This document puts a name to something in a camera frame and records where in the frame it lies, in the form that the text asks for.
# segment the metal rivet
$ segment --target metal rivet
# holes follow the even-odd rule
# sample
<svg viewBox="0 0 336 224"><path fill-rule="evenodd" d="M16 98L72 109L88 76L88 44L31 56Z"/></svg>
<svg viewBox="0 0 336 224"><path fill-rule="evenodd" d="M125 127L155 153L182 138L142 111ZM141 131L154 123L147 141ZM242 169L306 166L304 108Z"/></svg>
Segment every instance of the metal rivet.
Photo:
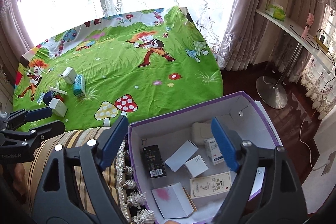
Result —
<svg viewBox="0 0 336 224"><path fill-rule="evenodd" d="M97 143L97 141L95 139L91 139L91 140L88 140L86 144L88 146L94 146L94 145L96 145L96 143Z"/></svg>
<svg viewBox="0 0 336 224"><path fill-rule="evenodd" d="M249 140L243 141L243 146L251 146L251 145L252 143Z"/></svg>
<svg viewBox="0 0 336 224"><path fill-rule="evenodd" d="M285 151L285 148L283 146L277 146L277 150L279 152L284 152Z"/></svg>
<svg viewBox="0 0 336 224"><path fill-rule="evenodd" d="M55 146L54 149L55 149L56 151L60 151L60 150L62 150L62 148L63 148L63 145L58 144L58 145Z"/></svg>

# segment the purple curtain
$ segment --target purple curtain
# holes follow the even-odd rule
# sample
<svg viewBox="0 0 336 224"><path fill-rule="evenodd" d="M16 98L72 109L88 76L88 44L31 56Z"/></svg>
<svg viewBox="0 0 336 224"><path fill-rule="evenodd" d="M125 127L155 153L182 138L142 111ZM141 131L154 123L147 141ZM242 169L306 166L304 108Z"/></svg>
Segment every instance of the purple curtain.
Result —
<svg viewBox="0 0 336 224"><path fill-rule="evenodd" d="M220 69L246 69L260 45L267 21L255 13L273 0L234 0L223 41L217 53Z"/></svg>
<svg viewBox="0 0 336 224"><path fill-rule="evenodd" d="M11 83L15 82L20 57L33 47L16 0L0 0L0 63Z"/></svg>
<svg viewBox="0 0 336 224"><path fill-rule="evenodd" d="M286 16L304 28L306 26L309 13L312 13L314 15L314 23L311 26L309 33L315 36L316 31L320 28L322 23L325 6L326 0L288 0ZM294 38L288 35L285 36L285 32L280 31L270 57L280 72L284 70L296 48L296 45L297 41ZM292 71L289 72L290 82L297 82L299 80L310 59L310 56L311 54L303 48Z"/></svg>

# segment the table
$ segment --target table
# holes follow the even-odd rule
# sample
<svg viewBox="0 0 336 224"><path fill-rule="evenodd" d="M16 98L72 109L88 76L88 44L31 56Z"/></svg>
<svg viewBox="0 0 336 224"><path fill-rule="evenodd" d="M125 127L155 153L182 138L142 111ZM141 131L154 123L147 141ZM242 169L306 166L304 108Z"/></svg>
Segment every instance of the table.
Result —
<svg viewBox="0 0 336 224"><path fill-rule="evenodd" d="M322 52L322 50L315 49L311 44L309 44L306 40L300 37L300 35L303 33L303 28L295 23L293 20L286 17L284 21L280 21L266 14L266 12L263 10L256 9L255 11L259 15L265 17L267 20L279 26L298 42L292 57L288 61L278 81L268 76L261 76L257 79L256 82L258 94L263 99L263 101L267 103L270 107L273 107L275 109L282 109L287 104L287 94L281 83L285 78L286 74L293 68L302 48L305 47L311 53L311 55L313 55L313 57L321 63L323 68L329 74L331 73L334 66L329 58L333 60L333 57L330 53L327 53L327 56L324 52ZM314 41L313 37L310 34L308 34L308 36L312 41Z"/></svg>

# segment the open cardboard box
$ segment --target open cardboard box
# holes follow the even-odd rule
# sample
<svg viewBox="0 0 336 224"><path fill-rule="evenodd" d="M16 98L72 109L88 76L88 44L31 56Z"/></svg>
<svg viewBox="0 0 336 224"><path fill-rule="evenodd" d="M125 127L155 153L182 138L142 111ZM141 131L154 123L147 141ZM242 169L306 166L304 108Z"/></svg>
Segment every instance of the open cardboard box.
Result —
<svg viewBox="0 0 336 224"><path fill-rule="evenodd" d="M273 132L267 118L254 100L243 91L135 122L129 126L128 143L132 167L135 170L134 179L138 190L141 193L146 193L146 207L154 211L158 224L163 224L168 219L162 217L152 195L152 189L181 182L182 186L190 193L190 175L184 167L176 172L166 167L166 177L151 179L142 161L142 148L158 145L162 160L165 161L184 142L191 140L191 127L194 122L210 122L215 116L222 116L229 129L237 131L243 140L251 140L256 146L274 149L279 145L276 133ZM198 147L199 149L194 156L201 155L209 167L200 177L229 171L225 162L212 165L204 146L198 145ZM236 173L231 172L232 181L235 177ZM257 172L250 198L260 191L262 181L263 172ZM216 215L227 193L193 199L197 211L191 216L179 218L177 221L181 224L201 224L210 221Z"/></svg>

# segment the dark red floor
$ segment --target dark red floor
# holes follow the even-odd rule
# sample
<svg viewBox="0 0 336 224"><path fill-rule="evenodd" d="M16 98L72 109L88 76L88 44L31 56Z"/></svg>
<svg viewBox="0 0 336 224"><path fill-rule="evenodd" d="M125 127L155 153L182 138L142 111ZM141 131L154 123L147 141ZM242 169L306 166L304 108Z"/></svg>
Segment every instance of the dark red floor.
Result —
<svg viewBox="0 0 336 224"><path fill-rule="evenodd" d="M273 109L268 106L258 95L255 82L258 77L268 75L278 79L280 74L273 74L271 66L265 65L248 67L242 71L222 71L224 83L224 95L237 91L245 91L254 100L260 100L276 128L283 146L293 161L301 183L305 181L311 171L308 147L299 141L299 132L302 121L311 117L314 110L312 101L305 96L306 90L300 84L289 83L285 79L284 88L287 92L288 103L283 109ZM315 113L312 119L305 121L302 126L301 139L307 142L312 150L312 164L319 157L313 137L320 125L318 115Z"/></svg>

